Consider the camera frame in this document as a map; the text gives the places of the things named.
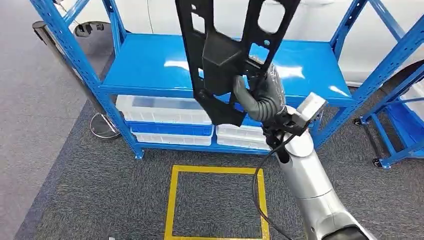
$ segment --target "yellow tape square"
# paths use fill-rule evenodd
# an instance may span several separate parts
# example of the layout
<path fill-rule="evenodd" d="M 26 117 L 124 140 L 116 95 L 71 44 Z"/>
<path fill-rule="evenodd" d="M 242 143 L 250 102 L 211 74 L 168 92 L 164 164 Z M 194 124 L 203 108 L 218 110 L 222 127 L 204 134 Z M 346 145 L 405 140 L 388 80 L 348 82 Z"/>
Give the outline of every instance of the yellow tape square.
<path fill-rule="evenodd" d="M 169 186 L 168 209 L 165 223 L 165 240 L 269 240 L 270 231 L 268 222 L 261 216 L 260 226 L 262 229 L 262 238 L 218 238 L 218 237 L 198 237 L 198 236 L 172 236 L 175 214 L 175 201 L 177 197 L 177 184 L 179 172 L 192 173 L 214 173 L 214 174 L 255 174 L 255 168 L 250 167 L 221 167 L 221 166 L 187 166 L 174 165 L 172 167 L 171 182 Z M 267 202 L 265 199 L 264 171 L 262 169 L 257 173 L 258 200 L 260 209 L 265 215 L 267 212 Z"/>

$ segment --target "blue metal shelf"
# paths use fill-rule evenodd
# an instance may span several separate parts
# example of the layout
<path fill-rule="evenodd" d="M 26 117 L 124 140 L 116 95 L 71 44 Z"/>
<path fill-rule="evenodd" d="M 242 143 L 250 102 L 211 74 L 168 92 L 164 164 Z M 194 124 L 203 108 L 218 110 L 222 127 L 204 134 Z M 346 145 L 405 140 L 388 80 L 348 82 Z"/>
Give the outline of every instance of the blue metal shelf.
<path fill-rule="evenodd" d="M 252 46 L 250 54 L 265 59 L 262 49 Z M 354 102 L 328 42 L 285 40 L 273 63 L 290 104 L 300 104 L 310 92 L 333 106 Z M 100 88 L 110 94 L 192 98 L 182 37 L 127 34 Z"/>
<path fill-rule="evenodd" d="M 405 148 L 424 141 L 424 122 L 405 104 L 390 105 L 385 110 Z M 424 148 L 409 153 L 413 158 L 424 158 Z"/>
<path fill-rule="evenodd" d="M 87 4 L 77 0 L 66 16 L 61 16 L 52 0 L 30 0 L 48 25 L 67 62 L 78 72 L 121 132 L 136 158 L 143 156 L 142 148 L 180 149 L 224 153 L 265 154 L 265 151 L 229 147 L 188 146 L 136 142 L 121 114 L 111 101 L 111 94 L 192 98 L 192 85 L 181 36 L 127 33 L 115 0 L 102 0 L 110 19 L 115 61 L 104 82 L 69 31 L 69 24 Z M 360 88 L 353 94 L 338 66 L 345 38 L 365 4 L 370 2 L 389 31 L 398 41 Z M 314 122 L 313 139 L 316 147 L 324 143 L 349 117 L 384 83 L 395 70 L 424 42 L 424 16 L 406 33 L 393 19 L 380 0 L 353 0 L 334 36 L 329 42 L 284 40 L 275 55 L 287 104 L 297 106 L 314 92 L 330 105 L 339 107 L 337 114 L 320 130 L 320 119 Z M 266 53 L 252 46 L 251 55 L 265 58 Z"/>

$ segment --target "blue metal cart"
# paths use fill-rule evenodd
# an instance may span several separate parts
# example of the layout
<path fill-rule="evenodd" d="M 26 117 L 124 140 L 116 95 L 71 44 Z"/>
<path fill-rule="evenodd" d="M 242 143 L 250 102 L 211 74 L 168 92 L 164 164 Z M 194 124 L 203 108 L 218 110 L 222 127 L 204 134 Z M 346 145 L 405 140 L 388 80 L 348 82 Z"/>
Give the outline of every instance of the blue metal cart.
<path fill-rule="evenodd" d="M 411 111 L 405 103 L 424 101 L 424 97 L 401 100 L 414 84 L 424 78 L 424 60 L 407 66 L 392 76 L 382 87 L 388 94 L 369 112 L 355 120 L 356 125 L 367 125 L 372 120 L 386 145 L 390 156 L 375 158 L 376 167 L 390 169 L 391 165 L 405 158 L 424 158 L 424 120 Z M 399 152 L 393 147 L 389 136 L 378 119 L 379 113 L 385 113 L 399 136 L 403 149 Z"/>
<path fill-rule="evenodd" d="M 161 148 L 223 153 L 266 154 L 267 151 L 218 145 L 216 136 L 211 146 L 172 145 L 137 142 L 125 120 L 111 101 L 111 95 L 140 95 L 192 98 L 190 74 L 183 40 L 176 35 L 128 33 L 114 0 L 102 0 L 111 22 L 115 60 L 103 82 L 88 62 L 69 24 L 88 0 L 77 0 L 62 17 L 53 0 L 30 0 L 68 58 L 110 119 L 125 138 L 135 157 L 143 157 L 143 148 Z M 350 93 L 338 65 L 346 35 L 369 2 L 398 41 L 360 88 Z M 329 42 L 284 40 L 274 57 L 287 94 L 287 103 L 296 107 L 310 92 L 339 107 L 331 121 L 319 129 L 314 123 L 312 133 L 321 146 L 364 101 L 410 56 L 424 40 L 424 17 L 404 32 L 380 0 L 354 0 Z M 252 48 L 251 55 L 265 53 Z"/>

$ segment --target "black mount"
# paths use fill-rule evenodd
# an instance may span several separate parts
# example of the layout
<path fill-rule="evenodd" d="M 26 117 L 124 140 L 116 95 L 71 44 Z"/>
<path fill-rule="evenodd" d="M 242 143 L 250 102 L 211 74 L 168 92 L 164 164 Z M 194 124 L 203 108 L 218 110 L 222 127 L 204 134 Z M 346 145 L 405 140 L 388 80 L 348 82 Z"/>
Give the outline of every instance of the black mount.
<path fill-rule="evenodd" d="M 241 40 L 237 41 L 215 29 L 214 0 L 175 0 L 193 95 L 215 125 L 242 124 L 246 112 L 235 108 L 237 99 L 232 93 L 234 77 L 246 75 L 255 97 L 257 81 L 264 79 L 300 2 L 276 1 L 284 7 L 285 13 L 278 30 L 271 33 L 258 25 L 264 1 L 249 0 L 243 34 Z M 193 27 L 192 13 L 204 19 L 204 33 Z M 258 62 L 249 57 L 253 43 L 269 51 L 265 62 Z M 203 70 L 204 78 L 199 76 L 199 69 Z M 227 93 L 231 93 L 229 103 L 215 97 Z"/>

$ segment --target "blue storage bin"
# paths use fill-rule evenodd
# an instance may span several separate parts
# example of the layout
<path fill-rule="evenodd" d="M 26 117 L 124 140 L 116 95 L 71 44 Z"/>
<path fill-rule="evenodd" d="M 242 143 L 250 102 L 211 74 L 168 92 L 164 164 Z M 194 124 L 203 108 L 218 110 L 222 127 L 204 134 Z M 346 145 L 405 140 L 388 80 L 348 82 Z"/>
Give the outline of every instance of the blue storage bin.
<path fill-rule="evenodd" d="M 387 112 L 401 124 L 408 137 L 414 142 L 417 143 L 424 139 L 424 121 L 404 103 L 388 105 Z"/>
<path fill-rule="evenodd" d="M 192 125 L 141 121 L 127 121 L 126 124 L 131 128 L 133 133 L 147 134 L 211 136 L 214 130 L 213 125 Z"/>

